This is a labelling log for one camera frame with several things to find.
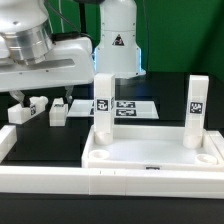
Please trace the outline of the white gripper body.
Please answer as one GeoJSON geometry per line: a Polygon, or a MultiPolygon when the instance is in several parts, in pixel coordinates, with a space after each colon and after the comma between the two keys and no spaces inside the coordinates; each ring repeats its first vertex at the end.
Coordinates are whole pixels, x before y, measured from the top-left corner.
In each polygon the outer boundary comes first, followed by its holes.
{"type": "Polygon", "coordinates": [[[94,75],[89,38],[57,41],[41,63],[0,63],[0,92],[88,84],[94,75]]]}

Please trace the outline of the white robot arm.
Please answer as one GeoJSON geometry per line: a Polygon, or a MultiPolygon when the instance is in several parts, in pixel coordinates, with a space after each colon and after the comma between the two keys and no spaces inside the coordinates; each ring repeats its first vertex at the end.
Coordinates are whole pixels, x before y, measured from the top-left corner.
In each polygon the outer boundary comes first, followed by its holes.
{"type": "Polygon", "coordinates": [[[129,79],[143,75],[136,44],[134,0],[75,0],[100,7],[100,43],[73,30],[51,31],[49,0],[0,0],[0,92],[19,102],[31,89],[64,87],[93,81],[97,73],[129,79]]]}

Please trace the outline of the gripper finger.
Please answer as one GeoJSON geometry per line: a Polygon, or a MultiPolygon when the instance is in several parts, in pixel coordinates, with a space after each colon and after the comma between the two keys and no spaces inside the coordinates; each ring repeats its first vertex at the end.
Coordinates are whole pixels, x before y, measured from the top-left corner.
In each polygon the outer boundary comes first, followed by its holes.
{"type": "Polygon", "coordinates": [[[20,91],[20,90],[13,90],[10,91],[10,95],[16,100],[18,101],[21,106],[24,106],[24,99],[25,99],[25,95],[20,91]]]}
{"type": "Polygon", "coordinates": [[[65,87],[65,90],[66,90],[65,98],[69,104],[71,104],[72,100],[73,100],[73,97],[72,97],[73,88],[74,88],[74,86],[66,86],[65,87]]]}

